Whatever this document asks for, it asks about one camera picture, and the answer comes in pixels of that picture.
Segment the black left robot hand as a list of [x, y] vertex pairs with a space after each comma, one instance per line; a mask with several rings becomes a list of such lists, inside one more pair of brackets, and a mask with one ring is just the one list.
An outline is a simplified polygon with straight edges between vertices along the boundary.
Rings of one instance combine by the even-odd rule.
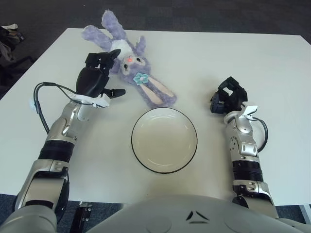
[[106, 94], [111, 99], [125, 95], [124, 89], [105, 87], [109, 81], [110, 69], [120, 52], [120, 49], [116, 49], [111, 52], [89, 53], [86, 66], [80, 71], [76, 81], [76, 93], [91, 98]]

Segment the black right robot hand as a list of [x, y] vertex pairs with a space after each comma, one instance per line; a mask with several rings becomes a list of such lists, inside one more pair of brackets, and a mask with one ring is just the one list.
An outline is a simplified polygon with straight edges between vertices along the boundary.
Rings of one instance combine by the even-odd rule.
[[242, 103], [248, 101], [248, 97], [246, 90], [233, 77], [228, 77], [219, 85], [210, 101], [212, 113], [228, 114], [240, 111]]

